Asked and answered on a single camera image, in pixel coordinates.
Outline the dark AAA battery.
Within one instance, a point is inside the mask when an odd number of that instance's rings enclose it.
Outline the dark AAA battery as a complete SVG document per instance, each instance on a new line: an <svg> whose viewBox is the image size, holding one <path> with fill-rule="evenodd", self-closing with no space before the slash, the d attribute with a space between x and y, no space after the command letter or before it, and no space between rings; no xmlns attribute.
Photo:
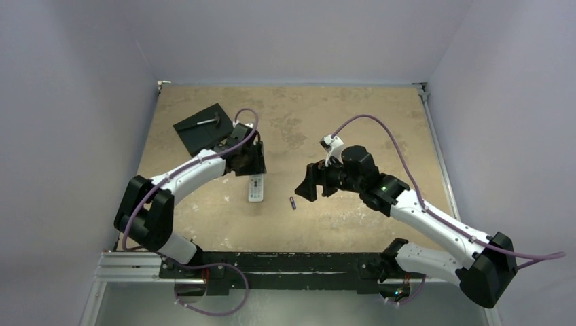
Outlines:
<svg viewBox="0 0 576 326"><path fill-rule="evenodd" d="M297 209L297 206L296 206L295 200L294 200L294 198L293 198L292 196L289 197L289 201L290 201L290 203L291 203L292 209L293 209L293 210L296 210L296 209Z"/></svg>

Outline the grey remote control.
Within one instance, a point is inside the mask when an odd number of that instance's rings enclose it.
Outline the grey remote control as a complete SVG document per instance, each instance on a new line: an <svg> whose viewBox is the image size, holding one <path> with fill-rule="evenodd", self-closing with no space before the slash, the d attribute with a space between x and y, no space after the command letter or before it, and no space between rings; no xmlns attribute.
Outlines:
<svg viewBox="0 0 576 326"><path fill-rule="evenodd" d="M264 200L264 174L249 177L249 202L262 202Z"/></svg>

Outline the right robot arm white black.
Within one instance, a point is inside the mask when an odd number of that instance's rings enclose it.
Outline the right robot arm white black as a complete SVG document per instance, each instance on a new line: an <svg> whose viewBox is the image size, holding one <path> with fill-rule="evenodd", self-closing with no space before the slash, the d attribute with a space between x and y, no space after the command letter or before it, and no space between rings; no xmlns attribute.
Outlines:
<svg viewBox="0 0 576 326"><path fill-rule="evenodd" d="M318 187L324 197L337 191L356 193L367 208L414 228L441 247L437 251L405 241L399 248L390 244L381 259L389 276L415 272L442 279L477 305L494 308L518 273L510 237L476 230L427 202L420 203L407 183L380 172L363 146L347 147L340 159L308 164L295 194L314 202Z"/></svg>

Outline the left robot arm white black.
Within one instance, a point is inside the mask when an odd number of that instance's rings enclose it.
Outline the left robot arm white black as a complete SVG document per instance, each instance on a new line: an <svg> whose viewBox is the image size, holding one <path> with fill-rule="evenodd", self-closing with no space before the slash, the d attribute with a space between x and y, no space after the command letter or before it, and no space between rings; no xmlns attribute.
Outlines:
<svg viewBox="0 0 576 326"><path fill-rule="evenodd" d="M187 278L202 271L201 249L173 227L174 209L199 187L226 174L264 174L263 143L252 124L235 123L223 143L203 149L188 162L150 179L137 175L126 187L113 225L147 251L176 261Z"/></svg>

